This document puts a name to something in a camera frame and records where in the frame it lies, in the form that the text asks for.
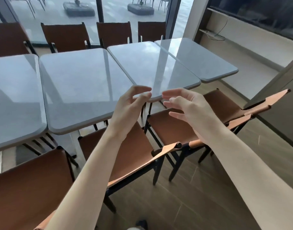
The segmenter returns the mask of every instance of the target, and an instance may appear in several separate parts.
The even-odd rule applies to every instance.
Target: patio floor
[[[50,24],[80,24],[84,22],[87,27],[87,31],[90,37],[90,41],[93,43],[99,43],[96,22],[98,21],[96,1],[95,0],[80,0],[81,3],[87,3],[94,7],[95,17],[68,17],[64,11],[64,2],[73,2],[74,0],[46,0],[45,11],[42,9],[40,3],[37,0],[31,0],[32,6],[35,9],[35,18],[30,11],[28,4],[25,1],[11,1],[12,7],[18,18],[25,28],[31,41],[45,41],[44,34],[42,32],[40,23],[47,25]],[[104,21],[105,22],[127,22],[130,21],[133,42],[137,42],[137,28],[138,21],[165,21],[166,13],[164,12],[164,3],[159,8],[160,0],[154,1],[154,15],[138,16],[127,10],[127,5],[132,3],[133,0],[102,0]],[[173,38],[180,38],[183,36],[183,32],[186,27],[190,9],[193,0],[182,0],[179,8],[178,17],[175,24]],[[152,6],[150,0],[146,1],[146,4]]]

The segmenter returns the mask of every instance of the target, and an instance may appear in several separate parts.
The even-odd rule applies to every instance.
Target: white table
[[[131,82],[152,87],[150,101],[172,88],[194,88],[201,81],[153,42],[110,46],[107,49]]]
[[[194,73],[203,83],[228,77],[238,69],[188,38],[158,40],[155,43]]]
[[[0,57],[0,151],[38,138],[46,128],[38,57]]]
[[[39,64],[47,124],[56,135],[110,118],[132,86],[101,48],[43,55]]]

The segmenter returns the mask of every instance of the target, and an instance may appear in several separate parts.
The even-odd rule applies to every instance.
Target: black umbrella base
[[[64,2],[63,8],[69,17],[93,17],[93,16],[95,16],[94,9],[90,6],[88,6],[86,3],[80,3],[80,5],[77,5],[74,2]]]
[[[127,10],[136,15],[153,15],[154,8],[146,5],[128,4]]]

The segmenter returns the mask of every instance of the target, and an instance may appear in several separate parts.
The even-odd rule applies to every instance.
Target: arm
[[[293,230],[293,189],[245,143],[224,126],[201,94],[185,89],[163,92],[170,112],[187,121],[216,154],[252,215],[263,230]]]
[[[152,94],[133,96],[150,90],[133,86],[120,97],[109,126],[45,230],[95,228],[120,145]]]

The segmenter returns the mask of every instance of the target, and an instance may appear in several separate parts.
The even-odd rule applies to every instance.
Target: tv screen
[[[293,0],[210,0],[209,7],[293,39]]]

